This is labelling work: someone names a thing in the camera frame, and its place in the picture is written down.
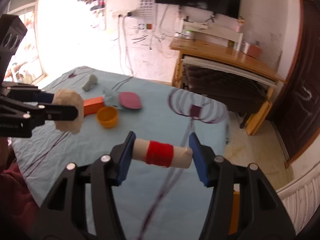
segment wooden table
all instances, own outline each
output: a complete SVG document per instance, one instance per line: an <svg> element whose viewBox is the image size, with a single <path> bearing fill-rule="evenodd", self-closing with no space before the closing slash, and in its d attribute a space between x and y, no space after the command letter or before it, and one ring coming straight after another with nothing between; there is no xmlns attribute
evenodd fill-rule
<svg viewBox="0 0 320 240"><path fill-rule="evenodd" d="M179 51L179 58L177 60L174 75L172 78L172 86L180 88L181 78L183 75L183 61L184 56L193 56L203 59L209 59L216 62L231 65L233 67L246 70L250 73L258 74L262 77L268 78L276 83L286 80L277 74L272 68L261 60L250 57L242 52L227 48L217 44L209 43L206 41L187 40L182 38L174 38L170 44L170 49ZM269 113L272 103L270 98L274 92L274 87L269 87L267 93L267 100L261 106L260 110L256 114L252 114L247 121L247 133L254 135L260 125L265 120Z"/></svg>

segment door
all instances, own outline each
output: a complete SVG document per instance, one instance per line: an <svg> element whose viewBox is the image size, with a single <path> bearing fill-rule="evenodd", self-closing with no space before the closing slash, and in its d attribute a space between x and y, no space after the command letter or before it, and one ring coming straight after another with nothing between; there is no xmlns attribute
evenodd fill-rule
<svg viewBox="0 0 320 240"><path fill-rule="evenodd" d="M320 11L303 0L303 33L296 66L274 122L292 159L320 127Z"/></svg>

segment tufted bench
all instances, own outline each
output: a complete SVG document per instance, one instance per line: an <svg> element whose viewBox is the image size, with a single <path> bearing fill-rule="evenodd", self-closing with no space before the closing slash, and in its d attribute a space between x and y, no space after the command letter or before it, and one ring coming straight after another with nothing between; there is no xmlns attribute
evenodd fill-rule
<svg viewBox="0 0 320 240"><path fill-rule="evenodd" d="M182 85L184 89L224 103L229 111L246 113L240 128L266 100L266 90L256 81L193 65L184 66Z"/></svg>

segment pink oval object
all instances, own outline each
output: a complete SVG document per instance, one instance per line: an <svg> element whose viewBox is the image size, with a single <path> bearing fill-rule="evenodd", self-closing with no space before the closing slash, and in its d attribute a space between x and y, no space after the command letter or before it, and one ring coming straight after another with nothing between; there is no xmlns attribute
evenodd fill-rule
<svg viewBox="0 0 320 240"><path fill-rule="evenodd" d="M141 109L140 97L133 92L121 92L119 94L119 102L122 106L129 109Z"/></svg>

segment door handle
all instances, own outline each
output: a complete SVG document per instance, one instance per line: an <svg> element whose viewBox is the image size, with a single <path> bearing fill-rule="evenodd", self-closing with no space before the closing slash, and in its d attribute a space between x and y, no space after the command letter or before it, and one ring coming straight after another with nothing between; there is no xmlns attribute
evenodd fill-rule
<svg viewBox="0 0 320 240"><path fill-rule="evenodd" d="M310 90L306 89L304 86L302 87L302 89L308 94L308 96L304 97L303 95L300 95L298 92L296 92L297 96L304 101L310 101L312 98L312 93L310 92Z"/></svg>

